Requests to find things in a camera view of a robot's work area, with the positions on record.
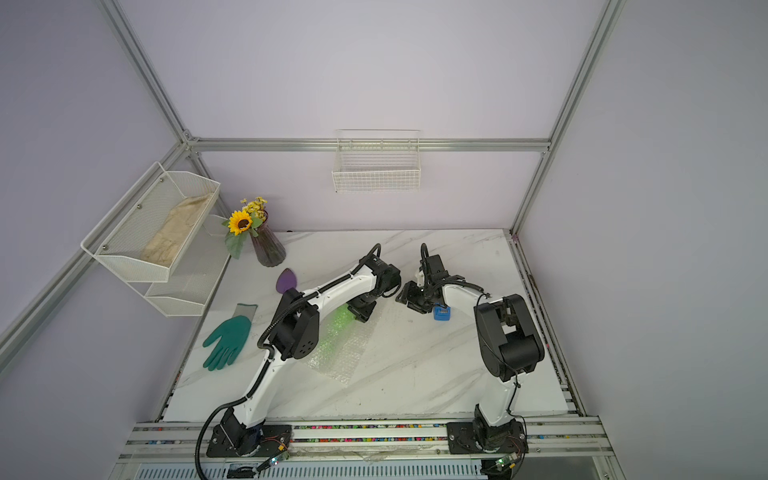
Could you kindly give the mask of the green plastic wine glass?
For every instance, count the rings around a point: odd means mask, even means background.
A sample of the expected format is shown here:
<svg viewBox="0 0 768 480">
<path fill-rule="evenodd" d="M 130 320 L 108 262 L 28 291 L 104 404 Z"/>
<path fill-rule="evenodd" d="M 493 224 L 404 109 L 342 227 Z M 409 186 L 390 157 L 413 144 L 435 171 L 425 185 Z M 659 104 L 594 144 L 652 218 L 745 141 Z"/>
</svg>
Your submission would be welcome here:
<svg viewBox="0 0 768 480">
<path fill-rule="evenodd" d="M 325 318 L 322 324 L 322 345 L 331 350 L 342 345 L 351 335 L 356 323 L 355 315 L 346 304 L 342 305 Z"/>
</svg>

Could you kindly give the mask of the clear bubble wrap sheet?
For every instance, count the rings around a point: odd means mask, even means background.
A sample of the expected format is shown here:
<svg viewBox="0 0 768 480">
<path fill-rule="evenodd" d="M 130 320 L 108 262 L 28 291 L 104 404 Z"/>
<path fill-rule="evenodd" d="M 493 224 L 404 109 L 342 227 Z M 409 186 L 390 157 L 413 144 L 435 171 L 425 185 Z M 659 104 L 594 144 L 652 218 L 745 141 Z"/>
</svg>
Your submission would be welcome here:
<svg viewBox="0 0 768 480">
<path fill-rule="evenodd" d="M 324 333 L 322 324 L 325 318 L 320 324 L 318 345 L 303 360 L 303 363 L 316 373 L 347 386 L 351 383 L 352 377 L 366 352 L 376 324 L 373 320 L 369 320 L 367 323 L 357 321 L 348 339 L 342 345 L 331 350 L 325 348 L 321 340 Z"/>
</svg>

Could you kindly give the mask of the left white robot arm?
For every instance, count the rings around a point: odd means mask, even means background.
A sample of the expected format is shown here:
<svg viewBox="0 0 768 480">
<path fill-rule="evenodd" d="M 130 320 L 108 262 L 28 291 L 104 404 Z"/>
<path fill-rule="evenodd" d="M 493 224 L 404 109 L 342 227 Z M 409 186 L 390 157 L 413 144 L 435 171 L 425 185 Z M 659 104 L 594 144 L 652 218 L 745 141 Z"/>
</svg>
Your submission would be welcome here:
<svg viewBox="0 0 768 480">
<path fill-rule="evenodd" d="M 215 456 L 254 456 L 270 441 L 264 422 L 279 388 L 282 373 L 309 356 L 320 345 L 321 322 L 340 314 L 353 322 L 367 322 L 380 298 L 389 298 L 402 285 L 400 270 L 381 259 L 381 245 L 375 244 L 348 272 L 305 291 L 288 288 L 272 320 L 259 336 L 257 347 L 265 354 L 261 365 L 242 396 L 214 409 L 211 446 Z"/>
</svg>

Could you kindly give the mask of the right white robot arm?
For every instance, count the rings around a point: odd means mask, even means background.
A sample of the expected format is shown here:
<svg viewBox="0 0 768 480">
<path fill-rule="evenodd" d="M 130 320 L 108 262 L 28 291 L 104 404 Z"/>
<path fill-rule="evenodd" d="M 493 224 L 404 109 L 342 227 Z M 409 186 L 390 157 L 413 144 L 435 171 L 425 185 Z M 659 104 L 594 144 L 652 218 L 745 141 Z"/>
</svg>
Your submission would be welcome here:
<svg viewBox="0 0 768 480">
<path fill-rule="evenodd" d="M 448 308 L 474 320 L 483 365 L 490 374 L 469 422 L 446 425 L 452 454 L 528 453 L 525 418 L 516 412 L 522 383 L 544 360 L 545 347 L 522 296 L 494 299 L 483 287 L 450 274 L 439 255 L 420 247 L 416 279 L 396 301 L 420 314 Z"/>
</svg>

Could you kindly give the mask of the blue tape dispenser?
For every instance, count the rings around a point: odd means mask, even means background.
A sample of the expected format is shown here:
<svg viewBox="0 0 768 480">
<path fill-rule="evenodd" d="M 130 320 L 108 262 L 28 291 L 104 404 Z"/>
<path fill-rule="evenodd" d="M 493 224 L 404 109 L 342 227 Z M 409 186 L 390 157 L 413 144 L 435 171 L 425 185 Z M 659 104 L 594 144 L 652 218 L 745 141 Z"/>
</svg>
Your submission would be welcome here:
<svg viewBox="0 0 768 480">
<path fill-rule="evenodd" d="M 451 319 L 451 308 L 448 306 L 436 305 L 432 313 L 435 321 L 445 322 Z"/>
</svg>

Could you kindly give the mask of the ribbed smoky glass vase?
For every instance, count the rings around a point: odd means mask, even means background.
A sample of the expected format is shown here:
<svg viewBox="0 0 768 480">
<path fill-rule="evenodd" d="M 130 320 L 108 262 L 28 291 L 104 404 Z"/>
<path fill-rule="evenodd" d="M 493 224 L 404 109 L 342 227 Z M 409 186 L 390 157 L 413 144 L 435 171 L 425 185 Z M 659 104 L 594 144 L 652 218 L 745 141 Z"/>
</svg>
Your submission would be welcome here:
<svg viewBox="0 0 768 480">
<path fill-rule="evenodd" d="M 251 241 L 259 263 L 265 267 L 276 267 L 283 263 L 287 253 L 272 231 L 268 223 L 268 214 L 265 213 L 261 225 L 252 231 Z"/>
</svg>

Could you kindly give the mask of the green white garden glove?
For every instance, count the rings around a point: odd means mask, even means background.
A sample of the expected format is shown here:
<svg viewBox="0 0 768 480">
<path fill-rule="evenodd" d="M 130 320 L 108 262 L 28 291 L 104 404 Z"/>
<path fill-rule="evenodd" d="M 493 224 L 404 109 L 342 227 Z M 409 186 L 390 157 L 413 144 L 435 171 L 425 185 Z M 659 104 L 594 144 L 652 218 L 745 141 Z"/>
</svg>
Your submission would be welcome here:
<svg viewBox="0 0 768 480">
<path fill-rule="evenodd" d="M 238 303 L 231 318 L 223 321 L 203 341 L 212 350 L 203 363 L 208 371 L 222 370 L 232 365 L 243 350 L 258 310 L 257 304 Z"/>
</svg>

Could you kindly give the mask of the yellow sunflower bouquet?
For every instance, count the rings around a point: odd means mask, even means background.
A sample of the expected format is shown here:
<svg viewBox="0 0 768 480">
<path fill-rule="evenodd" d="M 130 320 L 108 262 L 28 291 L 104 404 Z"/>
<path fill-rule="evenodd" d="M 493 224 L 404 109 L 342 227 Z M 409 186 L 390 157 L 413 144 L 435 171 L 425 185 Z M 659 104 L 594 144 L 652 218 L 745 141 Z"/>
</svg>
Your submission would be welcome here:
<svg viewBox="0 0 768 480">
<path fill-rule="evenodd" d="M 242 208 L 235 210 L 222 225 L 227 228 L 224 237 L 226 250 L 232 259 L 239 259 L 244 245 L 250 239 L 258 237 L 258 229 L 268 219 L 267 200 L 256 197 L 254 200 L 243 199 Z"/>
</svg>

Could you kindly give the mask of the lower white mesh basket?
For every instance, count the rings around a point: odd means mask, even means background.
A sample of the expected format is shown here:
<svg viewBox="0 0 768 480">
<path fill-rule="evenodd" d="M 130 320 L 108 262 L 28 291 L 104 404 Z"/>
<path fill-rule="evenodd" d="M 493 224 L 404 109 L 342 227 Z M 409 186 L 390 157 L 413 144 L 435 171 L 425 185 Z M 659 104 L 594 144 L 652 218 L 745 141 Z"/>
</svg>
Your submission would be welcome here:
<svg viewBox="0 0 768 480">
<path fill-rule="evenodd" d="M 224 218 L 209 215 L 166 283 L 152 283 L 144 299 L 165 317 L 204 314 L 230 259 Z"/>
</svg>

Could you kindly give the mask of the beige cloth in basket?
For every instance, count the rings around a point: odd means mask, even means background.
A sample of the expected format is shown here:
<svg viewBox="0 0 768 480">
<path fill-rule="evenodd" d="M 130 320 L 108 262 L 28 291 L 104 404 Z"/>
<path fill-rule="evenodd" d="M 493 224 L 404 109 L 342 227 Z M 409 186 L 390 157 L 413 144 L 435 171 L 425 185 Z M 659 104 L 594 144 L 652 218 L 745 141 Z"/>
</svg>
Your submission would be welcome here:
<svg viewBox="0 0 768 480">
<path fill-rule="evenodd" d="M 173 207 L 160 230 L 148 242 L 140 259 L 170 267 L 212 195 L 186 198 Z"/>
</svg>

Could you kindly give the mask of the horizontal aluminium back rail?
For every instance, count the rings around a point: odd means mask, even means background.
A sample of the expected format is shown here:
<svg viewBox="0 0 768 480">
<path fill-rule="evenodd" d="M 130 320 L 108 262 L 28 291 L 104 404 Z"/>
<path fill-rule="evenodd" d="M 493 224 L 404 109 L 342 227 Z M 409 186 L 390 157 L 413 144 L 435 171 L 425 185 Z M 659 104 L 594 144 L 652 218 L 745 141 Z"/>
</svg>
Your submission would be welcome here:
<svg viewBox="0 0 768 480">
<path fill-rule="evenodd" d="M 198 138 L 188 143 L 198 152 L 333 152 L 341 149 L 422 152 L 537 152 L 550 149 L 547 139 L 516 138 Z"/>
</svg>

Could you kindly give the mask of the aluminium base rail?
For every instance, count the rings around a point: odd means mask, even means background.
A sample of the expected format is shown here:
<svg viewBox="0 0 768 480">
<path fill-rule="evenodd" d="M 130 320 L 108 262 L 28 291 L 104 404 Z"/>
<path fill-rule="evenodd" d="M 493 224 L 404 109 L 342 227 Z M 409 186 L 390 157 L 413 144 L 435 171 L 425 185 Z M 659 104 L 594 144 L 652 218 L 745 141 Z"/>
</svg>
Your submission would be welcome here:
<svg viewBox="0 0 768 480">
<path fill-rule="evenodd" d="M 200 423 L 139 423 L 112 479 L 622 479 L 596 417 L 533 417 L 497 452 L 461 452 L 446 419 L 303 421 L 265 454 L 209 458 Z"/>
</svg>

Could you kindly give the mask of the white mesh wall basket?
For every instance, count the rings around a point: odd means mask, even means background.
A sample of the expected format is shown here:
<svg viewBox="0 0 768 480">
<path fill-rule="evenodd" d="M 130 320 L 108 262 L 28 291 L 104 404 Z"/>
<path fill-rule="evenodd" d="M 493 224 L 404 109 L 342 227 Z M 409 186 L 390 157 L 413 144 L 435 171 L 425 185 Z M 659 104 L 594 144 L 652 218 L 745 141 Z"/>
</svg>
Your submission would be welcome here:
<svg viewBox="0 0 768 480">
<path fill-rule="evenodd" d="M 167 170 L 155 163 L 89 232 L 81 249 L 126 283 L 166 283 L 214 207 L 219 192 L 217 181 L 189 171 Z M 186 198 L 207 194 L 212 195 L 211 199 L 170 267 L 140 259 L 173 207 Z"/>
</svg>

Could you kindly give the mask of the aluminium frame post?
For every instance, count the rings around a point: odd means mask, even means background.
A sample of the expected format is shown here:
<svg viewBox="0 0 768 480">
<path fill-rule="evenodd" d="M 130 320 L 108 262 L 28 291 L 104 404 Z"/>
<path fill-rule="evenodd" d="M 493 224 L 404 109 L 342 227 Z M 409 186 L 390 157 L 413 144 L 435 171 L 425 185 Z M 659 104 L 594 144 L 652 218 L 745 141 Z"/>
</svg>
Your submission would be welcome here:
<svg viewBox="0 0 768 480">
<path fill-rule="evenodd" d="M 188 144 L 191 133 L 173 105 L 122 5 L 119 1 L 114 0 L 98 0 L 96 5 L 176 141 L 182 145 Z"/>
</svg>

